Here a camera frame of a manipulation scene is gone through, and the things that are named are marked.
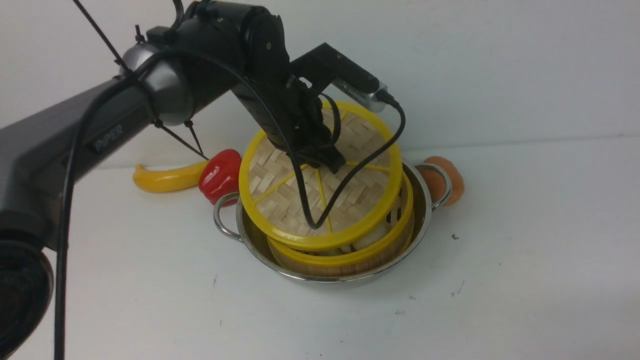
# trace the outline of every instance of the red bell pepper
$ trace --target red bell pepper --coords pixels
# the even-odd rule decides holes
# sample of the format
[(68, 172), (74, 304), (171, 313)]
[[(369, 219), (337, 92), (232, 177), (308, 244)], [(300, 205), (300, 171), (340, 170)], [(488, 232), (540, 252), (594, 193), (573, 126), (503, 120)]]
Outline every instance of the red bell pepper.
[[(241, 162), (242, 157), (233, 149), (223, 150), (209, 160), (200, 176), (198, 188), (211, 204), (215, 205), (223, 195), (239, 191)], [(235, 203), (230, 201), (225, 206)]]

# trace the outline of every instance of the bamboo steamer lid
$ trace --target bamboo steamer lid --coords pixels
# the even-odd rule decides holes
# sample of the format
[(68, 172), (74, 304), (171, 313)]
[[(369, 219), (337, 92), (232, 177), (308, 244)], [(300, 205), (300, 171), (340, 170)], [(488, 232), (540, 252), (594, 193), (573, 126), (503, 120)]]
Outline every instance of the bamboo steamer lid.
[[(326, 167), (301, 167), (314, 219), (320, 217), (347, 173), (393, 136), (368, 110), (347, 102), (337, 105), (342, 130), (335, 146), (346, 158), (346, 165), (335, 175)], [(325, 103), (322, 112), (324, 123), (331, 128), (330, 106)], [(353, 243), (384, 221), (396, 201), (402, 173), (400, 150), (394, 144), (352, 178), (327, 220), (313, 230), (305, 220), (289, 157), (260, 131), (240, 167), (240, 198), (251, 220), (275, 241), (296, 250), (330, 250)]]

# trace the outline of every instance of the black cable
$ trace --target black cable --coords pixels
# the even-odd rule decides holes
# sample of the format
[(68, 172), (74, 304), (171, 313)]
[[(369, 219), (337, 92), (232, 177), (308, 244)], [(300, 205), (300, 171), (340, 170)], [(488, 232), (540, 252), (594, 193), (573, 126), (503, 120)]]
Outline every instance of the black cable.
[(111, 85), (105, 91), (100, 93), (89, 107), (84, 111), (81, 117), (76, 134), (74, 136), (71, 150), (69, 152), (69, 160), (67, 163), (67, 174), (62, 190), (62, 202), (60, 210), (60, 228), (58, 233), (58, 253), (56, 256), (56, 305), (54, 319), (54, 360), (63, 360), (65, 357), (65, 303), (67, 289), (67, 250), (69, 223), (71, 215), (71, 199), (74, 192), (74, 179), (76, 176), (77, 152), (81, 146), (81, 140), (84, 132), (89, 125), (95, 113), (109, 101), (112, 97), (119, 94), (132, 85), (131, 78), (124, 78), (119, 82)]
[(127, 66), (127, 64), (124, 63), (124, 61), (122, 61), (122, 57), (120, 56), (120, 54), (118, 54), (118, 51), (116, 51), (115, 47), (111, 45), (111, 42), (109, 41), (107, 36), (102, 32), (102, 30), (100, 29), (100, 26), (98, 26), (98, 24), (96, 24), (96, 22), (93, 20), (93, 17), (89, 15), (89, 13), (86, 11), (84, 6), (80, 3), (80, 0), (73, 0), (73, 2), (76, 4), (78, 9), (80, 9), (84, 17), (86, 17), (86, 19), (91, 24), (91, 26), (93, 26), (93, 29), (95, 30), (95, 32), (98, 33), (98, 35), (100, 35), (102, 41), (107, 45), (107, 47), (111, 51), (111, 54), (115, 56), (116, 64), (118, 64), (124, 69), (125, 74), (130, 75), (132, 72), (131, 69)]
[(172, 29), (177, 29), (182, 24), (182, 18), (184, 17), (184, 8), (182, 7), (182, 0), (173, 0), (175, 6), (175, 20), (171, 25)]
[(378, 150), (371, 153), (371, 155), (364, 158), (364, 160), (362, 160), (358, 165), (356, 165), (353, 169), (351, 169), (351, 171), (347, 174), (347, 176), (340, 182), (340, 185), (338, 185), (338, 187), (335, 189), (335, 192), (331, 196), (331, 199), (326, 203), (326, 207), (324, 208), (324, 211), (318, 218), (317, 222), (315, 222), (313, 220), (313, 217), (311, 216), (311, 211), (309, 209), (309, 203), (307, 199), (307, 191), (305, 188), (305, 180), (302, 177), (302, 171), (300, 171), (299, 166), (296, 166), (295, 163), (293, 164), (294, 170), (298, 169), (298, 171), (296, 172), (296, 182), (298, 184), (298, 190), (300, 191), (300, 200), (302, 202), (302, 210), (305, 214), (305, 219), (307, 220), (307, 224), (312, 229), (318, 229), (322, 226), (326, 218), (329, 216), (329, 212), (333, 208), (333, 205), (338, 200), (338, 196), (342, 193), (342, 191), (345, 189), (345, 187), (350, 182), (350, 180), (360, 170), (362, 170), (368, 163), (370, 163), (373, 159), (377, 158), (378, 156), (382, 155), (382, 153), (384, 153), (389, 147), (391, 147), (391, 145), (393, 145), (398, 140), (398, 138), (404, 131), (404, 126), (406, 125), (406, 115), (404, 114), (404, 110), (402, 109), (400, 104), (397, 101), (395, 101), (395, 99), (387, 92), (378, 93), (378, 98), (397, 110), (398, 114), (400, 114), (400, 126), (398, 127), (398, 130), (396, 131), (396, 133), (391, 137), (391, 139), (389, 139)]
[(187, 120), (184, 122), (184, 125), (188, 127), (189, 130), (191, 131), (191, 135), (193, 136), (193, 139), (195, 140), (196, 145), (198, 146), (198, 150), (200, 150), (200, 154), (204, 156), (204, 151), (202, 151), (202, 146), (200, 146), (200, 141), (198, 140), (198, 135), (196, 135), (196, 131), (195, 129), (193, 129), (193, 121)]
[(178, 140), (182, 145), (184, 145), (187, 148), (189, 148), (189, 150), (191, 150), (191, 151), (195, 152), (196, 154), (198, 154), (199, 156), (203, 157), (204, 160), (209, 160), (206, 156), (204, 156), (204, 154), (202, 154), (202, 149), (200, 149), (200, 151), (197, 151), (193, 146), (189, 145), (189, 143), (187, 143), (186, 141), (184, 141), (184, 139), (179, 137), (178, 134), (174, 133), (173, 131), (169, 130), (168, 127), (164, 126), (162, 121), (156, 120), (156, 121), (154, 121), (154, 125), (158, 129), (164, 130), (167, 134), (171, 135), (174, 139)]

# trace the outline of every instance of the white wall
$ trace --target white wall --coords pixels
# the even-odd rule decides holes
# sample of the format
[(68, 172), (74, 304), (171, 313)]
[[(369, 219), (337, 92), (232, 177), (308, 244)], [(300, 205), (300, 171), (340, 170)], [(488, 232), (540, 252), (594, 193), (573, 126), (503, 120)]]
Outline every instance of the white wall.
[[(292, 58), (328, 42), (387, 83), (408, 114), (404, 150), (640, 135), (638, 0), (260, 3), (282, 15)], [(120, 52), (134, 24), (173, 20), (169, 0), (84, 4)], [(117, 71), (70, 0), (3, 1), (0, 49), (0, 126)], [(382, 117), (397, 123), (393, 111)], [(195, 122), (208, 154), (242, 151), (258, 130), (228, 95)], [(103, 166), (197, 159), (150, 128)]]

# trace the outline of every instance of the piper logo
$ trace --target piper logo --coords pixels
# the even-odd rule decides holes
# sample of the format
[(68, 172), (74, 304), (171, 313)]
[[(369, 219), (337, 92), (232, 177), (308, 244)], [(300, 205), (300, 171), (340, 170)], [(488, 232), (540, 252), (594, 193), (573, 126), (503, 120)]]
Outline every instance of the piper logo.
[(93, 148), (96, 152), (101, 152), (122, 135), (122, 125), (117, 125), (107, 133), (102, 135), (98, 140), (93, 142)]

